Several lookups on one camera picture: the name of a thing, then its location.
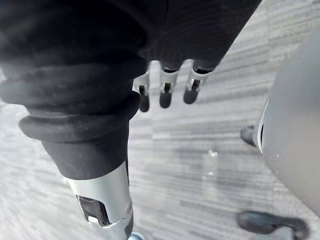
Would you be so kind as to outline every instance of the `silver metal cylinder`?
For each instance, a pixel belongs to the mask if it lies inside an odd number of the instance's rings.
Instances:
[[[96,230],[109,239],[126,240],[133,227],[133,208],[129,192],[126,162],[112,172],[89,180],[68,179],[73,193],[77,196],[80,209],[85,215],[87,209],[81,204],[81,198],[98,201],[103,204],[108,224],[101,225],[94,212],[85,216]]]

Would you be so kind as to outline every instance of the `black fabric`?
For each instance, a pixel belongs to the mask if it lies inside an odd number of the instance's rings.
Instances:
[[[169,0],[156,42],[139,54],[180,66],[186,59],[203,69],[214,69],[261,0]]]
[[[22,0],[0,3],[0,97],[61,173],[84,180],[127,160],[147,61],[214,69],[261,0]]]

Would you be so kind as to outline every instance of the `prosthetic hand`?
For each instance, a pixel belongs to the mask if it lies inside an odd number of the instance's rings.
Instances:
[[[260,1],[0,3],[0,97],[27,108],[21,130],[42,142],[84,218],[109,239],[133,228],[129,120],[149,109],[147,63],[161,62],[167,108],[182,62],[194,60],[183,97],[193,103]]]

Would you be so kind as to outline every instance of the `gray carpet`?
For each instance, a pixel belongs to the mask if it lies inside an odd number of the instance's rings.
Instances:
[[[129,139],[135,230],[147,240],[291,239],[288,229],[271,236],[239,229],[235,214],[251,209],[304,218],[310,239],[320,240],[318,217],[239,135],[258,119],[279,67],[319,25],[319,0],[264,0],[193,105],[183,103],[190,61],[168,109],[159,106],[152,64],[150,111],[131,121]],[[0,240],[103,239],[41,144],[19,130],[25,109],[0,111]]]

